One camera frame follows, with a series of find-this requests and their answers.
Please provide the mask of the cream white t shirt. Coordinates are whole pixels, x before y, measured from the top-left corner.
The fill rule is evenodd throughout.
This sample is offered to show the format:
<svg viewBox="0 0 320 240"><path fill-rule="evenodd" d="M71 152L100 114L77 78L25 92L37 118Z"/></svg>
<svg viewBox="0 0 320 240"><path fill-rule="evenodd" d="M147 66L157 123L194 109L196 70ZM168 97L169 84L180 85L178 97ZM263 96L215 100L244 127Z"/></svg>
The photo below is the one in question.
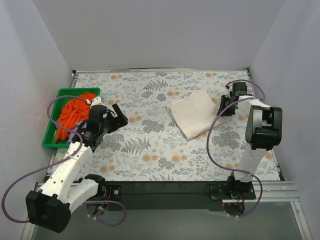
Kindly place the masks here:
<svg viewBox="0 0 320 240"><path fill-rule="evenodd" d="M174 100L166 108L188 141L206 132L218 113L216 104L206 91L194 92L188 97Z"/></svg>

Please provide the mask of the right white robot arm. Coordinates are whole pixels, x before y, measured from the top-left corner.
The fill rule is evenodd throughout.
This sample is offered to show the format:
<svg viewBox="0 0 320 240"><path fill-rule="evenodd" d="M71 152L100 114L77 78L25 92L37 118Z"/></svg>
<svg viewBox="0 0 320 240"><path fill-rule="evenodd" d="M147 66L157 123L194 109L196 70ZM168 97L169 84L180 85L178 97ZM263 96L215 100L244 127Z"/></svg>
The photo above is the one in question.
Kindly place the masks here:
<svg viewBox="0 0 320 240"><path fill-rule="evenodd" d="M221 97L217 112L218 117L232 116L237 109L248 114L246 144L238 170L233 170L226 183L220 187L222 193L232 199L244 199L246 195L255 198L252 174L268 151L279 145L282 140L282 108L264 104L249 94L247 82L244 79L228 82L225 87L231 90L229 94Z"/></svg>

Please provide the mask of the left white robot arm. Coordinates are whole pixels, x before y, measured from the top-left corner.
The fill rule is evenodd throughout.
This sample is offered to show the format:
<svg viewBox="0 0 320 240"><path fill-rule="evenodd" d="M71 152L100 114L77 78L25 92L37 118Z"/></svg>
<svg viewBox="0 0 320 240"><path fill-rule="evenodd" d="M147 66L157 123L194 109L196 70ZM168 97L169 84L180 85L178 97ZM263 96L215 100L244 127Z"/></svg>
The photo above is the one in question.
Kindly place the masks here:
<svg viewBox="0 0 320 240"><path fill-rule="evenodd" d="M101 211L105 211L110 200L110 192L105 185L105 178L88 174L76 186L72 184L89 160L104 135L110 134L128 124L128 118L117 104L112 110L102 103L90 107L88 119L82 121L69 144L66 161L58 164L49 179L38 189L31 190L26 196L29 222L61 233L68 225L72 213L90 200Z"/></svg>

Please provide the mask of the orange t shirt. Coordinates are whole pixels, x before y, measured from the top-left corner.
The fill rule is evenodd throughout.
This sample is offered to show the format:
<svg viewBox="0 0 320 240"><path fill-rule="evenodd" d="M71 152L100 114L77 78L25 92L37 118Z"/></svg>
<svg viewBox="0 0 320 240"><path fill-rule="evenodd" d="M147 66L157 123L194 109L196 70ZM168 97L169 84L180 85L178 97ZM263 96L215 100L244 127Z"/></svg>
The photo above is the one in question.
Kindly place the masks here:
<svg viewBox="0 0 320 240"><path fill-rule="evenodd" d="M96 93L86 92L79 95L81 99L89 100L92 102L93 98L97 97ZM66 129L73 130L76 123L87 120L89 118L90 105L83 100L72 98L62 108L58 118L58 124ZM57 128L55 141L65 141L69 138L70 133L60 127Z"/></svg>

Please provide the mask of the purple t shirt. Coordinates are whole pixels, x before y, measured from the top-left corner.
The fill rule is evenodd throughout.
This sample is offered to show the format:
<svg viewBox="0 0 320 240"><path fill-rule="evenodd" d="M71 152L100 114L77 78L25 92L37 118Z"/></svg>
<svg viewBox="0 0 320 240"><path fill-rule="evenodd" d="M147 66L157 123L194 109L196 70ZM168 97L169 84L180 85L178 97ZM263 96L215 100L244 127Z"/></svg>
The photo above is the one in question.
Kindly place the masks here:
<svg viewBox="0 0 320 240"><path fill-rule="evenodd" d="M60 127L57 128L54 138L54 144L64 143L70 144L72 138L75 136L75 132L78 130L79 125L82 123L76 122L74 128L71 129L71 132L61 129Z"/></svg>

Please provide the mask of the floral patterned table mat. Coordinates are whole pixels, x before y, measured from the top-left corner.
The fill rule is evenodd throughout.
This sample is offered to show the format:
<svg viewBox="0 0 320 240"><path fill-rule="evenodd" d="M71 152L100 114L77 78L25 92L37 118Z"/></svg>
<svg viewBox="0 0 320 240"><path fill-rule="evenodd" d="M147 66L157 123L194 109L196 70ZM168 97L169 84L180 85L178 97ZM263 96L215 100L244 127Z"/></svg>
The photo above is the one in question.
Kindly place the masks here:
<svg viewBox="0 0 320 240"><path fill-rule="evenodd" d="M186 140L167 104L206 91L218 105L226 83L248 80L245 71L83 72L76 88L100 88L103 102L118 104L127 126L104 137L77 175L107 181L224 181L245 150L248 115L237 110L212 133Z"/></svg>

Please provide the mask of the green plastic tray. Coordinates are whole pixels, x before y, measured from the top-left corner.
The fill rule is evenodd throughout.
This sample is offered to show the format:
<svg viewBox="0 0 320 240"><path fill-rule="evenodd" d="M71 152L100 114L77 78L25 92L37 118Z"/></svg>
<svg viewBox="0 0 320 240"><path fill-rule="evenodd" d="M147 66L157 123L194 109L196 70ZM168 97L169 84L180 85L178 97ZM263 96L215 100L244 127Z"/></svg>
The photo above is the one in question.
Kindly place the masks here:
<svg viewBox="0 0 320 240"><path fill-rule="evenodd" d="M91 93L95 94L98 96L101 93L101 89L99 87L87 87L87 88L61 88L58 92L56 97L61 97L61 96L77 96L79 97L80 95L83 95L85 93ZM57 121L58 118L60 117L61 110L62 108L67 104L68 101L73 99L72 97L66 97L57 100L53 104L52 112L51 112L51 117L53 120ZM57 133L57 127L49 121L47 125L47 129L45 131L43 141L42 141L42 146L45 148L49 149L67 149L69 147L68 140L56 140L56 133Z"/></svg>

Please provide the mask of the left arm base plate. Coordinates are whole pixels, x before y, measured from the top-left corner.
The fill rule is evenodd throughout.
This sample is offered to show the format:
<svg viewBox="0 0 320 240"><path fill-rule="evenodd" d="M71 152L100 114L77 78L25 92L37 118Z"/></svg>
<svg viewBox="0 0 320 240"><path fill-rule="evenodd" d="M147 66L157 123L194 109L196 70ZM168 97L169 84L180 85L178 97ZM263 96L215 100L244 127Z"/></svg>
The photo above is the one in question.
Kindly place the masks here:
<svg viewBox="0 0 320 240"><path fill-rule="evenodd" d="M105 184L98 187L98 192L93 199L97 201L119 201L121 199L121 194L121 185Z"/></svg>

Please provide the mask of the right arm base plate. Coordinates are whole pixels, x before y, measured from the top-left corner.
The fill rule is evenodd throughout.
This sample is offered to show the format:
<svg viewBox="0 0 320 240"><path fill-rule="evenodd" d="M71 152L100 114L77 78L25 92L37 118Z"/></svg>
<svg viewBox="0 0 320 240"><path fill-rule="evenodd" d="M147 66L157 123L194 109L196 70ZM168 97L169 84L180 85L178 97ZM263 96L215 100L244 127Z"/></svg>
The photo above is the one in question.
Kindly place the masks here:
<svg viewBox="0 0 320 240"><path fill-rule="evenodd" d="M224 183L209 183L204 187L204 192L212 200L255 200L256 193L253 186L249 190L228 187Z"/></svg>

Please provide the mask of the aluminium frame rail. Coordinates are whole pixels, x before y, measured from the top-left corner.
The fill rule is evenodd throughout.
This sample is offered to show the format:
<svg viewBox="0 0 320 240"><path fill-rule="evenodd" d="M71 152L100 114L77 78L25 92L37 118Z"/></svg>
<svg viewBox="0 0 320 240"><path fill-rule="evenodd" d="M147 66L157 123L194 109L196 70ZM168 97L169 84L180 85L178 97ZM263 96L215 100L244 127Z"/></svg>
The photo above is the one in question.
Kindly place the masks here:
<svg viewBox="0 0 320 240"><path fill-rule="evenodd" d="M24 240L310 240L312 238L298 191L290 181L253 183L256 199L211 199L205 181L118 181L120 200L111 204L103 220L78 208L67 228L55 233L27 224Z"/></svg>

